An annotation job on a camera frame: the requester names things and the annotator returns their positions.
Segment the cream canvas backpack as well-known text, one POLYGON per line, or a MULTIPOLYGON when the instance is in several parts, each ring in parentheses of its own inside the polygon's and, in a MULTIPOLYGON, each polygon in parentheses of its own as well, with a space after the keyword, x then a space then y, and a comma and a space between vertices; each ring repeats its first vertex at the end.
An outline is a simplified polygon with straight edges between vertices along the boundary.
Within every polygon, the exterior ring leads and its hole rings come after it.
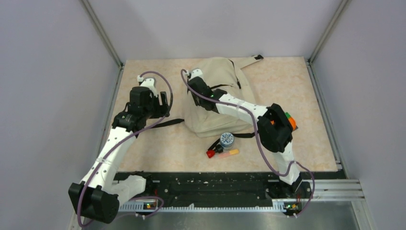
POLYGON ((182 69, 180 76, 187 88, 183 105, 183 118, 172 119, 155 127, 168 127, 184 123, 199 137, 230 133, 236 138, 253 138, 258 134, 254 126, 266 107, 256 104, 255 96, 243 68, 263 60, 262 55, 232 61, 225 57, 212 57, 198 63, 191 70, 182 69))

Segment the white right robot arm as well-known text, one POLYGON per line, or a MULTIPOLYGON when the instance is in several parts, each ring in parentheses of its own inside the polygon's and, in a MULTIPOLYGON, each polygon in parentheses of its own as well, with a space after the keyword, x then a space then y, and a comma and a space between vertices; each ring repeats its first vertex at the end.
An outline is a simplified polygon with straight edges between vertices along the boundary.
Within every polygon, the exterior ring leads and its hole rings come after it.
POLYGON ((294 197, 300 192, 303 180, 293 154, 294 128, 278 104, 261 106, 246 102, 224 90, 212 90, 201 77, 191 77, 183 82, 197 106, 236 117, 252 125, 261 157, 282 182, 282 194, 294 197))

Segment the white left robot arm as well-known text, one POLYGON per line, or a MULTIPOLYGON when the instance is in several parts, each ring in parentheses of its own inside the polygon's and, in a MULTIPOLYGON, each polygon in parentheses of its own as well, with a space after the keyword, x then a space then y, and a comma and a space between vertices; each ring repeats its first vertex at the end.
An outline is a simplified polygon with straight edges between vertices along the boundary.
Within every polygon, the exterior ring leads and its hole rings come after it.
POLYGON ((129 176, 117 183, 114 178, 138 135, 168 117, 172 103, 166 92, 157 93, 147 86, 132 88, 129 102, 114 117, 95 163, 80 183, 72 183, 68 189, 81 227, 85 227, 82 218, 111 223, 119 208, 131 198, 136 195, 148 198, 153 194, 153 184, 142 176, 129 176))

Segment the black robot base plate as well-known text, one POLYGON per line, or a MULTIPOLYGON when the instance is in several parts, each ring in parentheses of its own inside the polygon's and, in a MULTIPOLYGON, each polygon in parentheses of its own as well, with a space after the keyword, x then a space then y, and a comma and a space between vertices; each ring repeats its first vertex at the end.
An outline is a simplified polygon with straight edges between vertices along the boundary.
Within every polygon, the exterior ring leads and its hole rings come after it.
POLYGON ((304 201, 311 195, 309 182, 291 188, 270 172, 118 172, 122 182, 131 175, 146 178, 141 196, 158 196, 164 207, 271 207, 277 199, 304 201))

